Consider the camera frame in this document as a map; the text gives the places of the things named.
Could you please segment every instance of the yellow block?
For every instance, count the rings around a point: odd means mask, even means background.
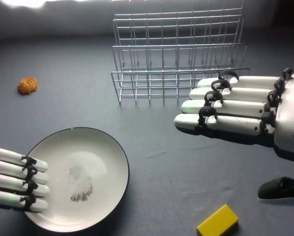
[[[224,205],[207,220],[202,222],[197,227],[197,231],[202,236],[220,236],[238,220],[239,218],[234,214],[230,207]]]

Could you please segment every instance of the gray tabletop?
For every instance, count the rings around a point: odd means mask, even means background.
[[[294,30],[245,31],[251,75],[294,70]],[[46,136],[85,126],[113,136],[130,163],[128,191],[98,225],[72,235],[195,236],[196,227],[224,204],[240,218],[236,236],[294,236],[294,206],[265,205],[258,187],[294,177],[294,162],[267,147],[233,144],[179,132],[175,99],[132,99],[119,106],[110,77],[112,36],[0,42],[0,147],[28,153]],[[38,91],[20,96],[24,77]],[[0,235],[55,235],[23,213],[0,209]]]

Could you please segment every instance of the table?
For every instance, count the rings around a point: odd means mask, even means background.
[[[294,29],[245,30],[244,66],[251,75],[294,70]],[[233,144],[179,132],[175,99],[123,100],[119,106],[110,72],[114,37],[71,37],[0,42],[0,147],[28,153],[48,135],[93,127],[113,136],[130,163],[128,191],[98,225],[69,235],[195,236],[196,227],[224,204],[239,216],[236,236],[294,236],[294,206],[262,204],[257,190],[294,162],[268,147]],[[38,91],[20,96],[24,77]],[[56,235],[18,211],[0,209],[0,235]]]

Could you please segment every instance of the dish rack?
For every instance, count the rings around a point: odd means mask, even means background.
[[[242,68],[244,0],[112,0],[119,103],[123,97],[188,96],[203,78]]]

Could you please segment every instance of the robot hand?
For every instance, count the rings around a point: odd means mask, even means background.
[[[0,208],[46,210],[47,202],[36,197],[49,194],[47,169],[44,161],[0,148]]]
[[[182,132],[241,144],[273,147],[294,161],[294,74],[238,76],[223,71],[203,79],[174,124]]]

